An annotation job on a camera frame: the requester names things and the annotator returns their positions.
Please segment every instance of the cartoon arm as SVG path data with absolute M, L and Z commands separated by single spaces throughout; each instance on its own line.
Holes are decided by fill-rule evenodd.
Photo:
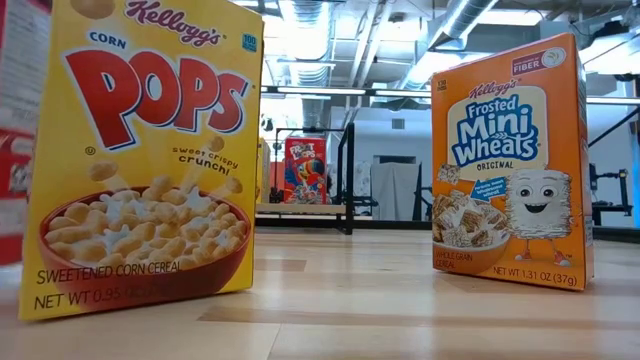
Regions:
M 298 182 L 298 178 L 296 177 L 296 173 L 293 171 L 293 162 L 291 160 L 287 161 L 286 167 L 284 168 L 284 180 L 289 184 L 292 184 L 294 187 L 298 187 L 300 182 Z

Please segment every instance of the orange cereal box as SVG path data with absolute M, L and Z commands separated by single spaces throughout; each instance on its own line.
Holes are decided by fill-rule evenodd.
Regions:
M 61 0 L 52 20 L 20 318 L 249 288 L 260 15 Z
M 593 237 L 573 35 L 436 74 L 432 92 L 434 268 L 583 290 Z

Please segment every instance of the wooden floor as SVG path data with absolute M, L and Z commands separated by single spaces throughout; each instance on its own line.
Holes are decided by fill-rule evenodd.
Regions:
M 640 359 L 640 246 L 572 293 L 433 271 L 430 238 L 262 229 L 250 291 L 32 325 L 0 270 L 0 359 Z

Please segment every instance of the corn pops cereal box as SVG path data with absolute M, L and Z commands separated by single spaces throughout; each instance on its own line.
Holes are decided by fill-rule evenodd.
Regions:
M 593 238 L 573 35 L 436 74 L 432 91 L 434 268 L 583 290 Z
M 261 17 L 61 0 L 52 21 L 20 318 L 249 288 Z

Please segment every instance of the cartoon eye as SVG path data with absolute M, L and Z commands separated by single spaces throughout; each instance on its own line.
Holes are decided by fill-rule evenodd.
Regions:
M 544 195 L 544 197 L 554 197 L 558 193 L 558 190 L 556 190 L 553 186 L 549 186 L 549 185 L 543 186 L 542 189 L 540 189 L 540 191 L 542 192 L 542 195 Z
M 518 194 L 522 197 L 531 196 L 532 193 L 533 193 L 533 189 L 531 188 L 531 186 L 528 186 L 528 185 L 524 185 L 518 190 Z

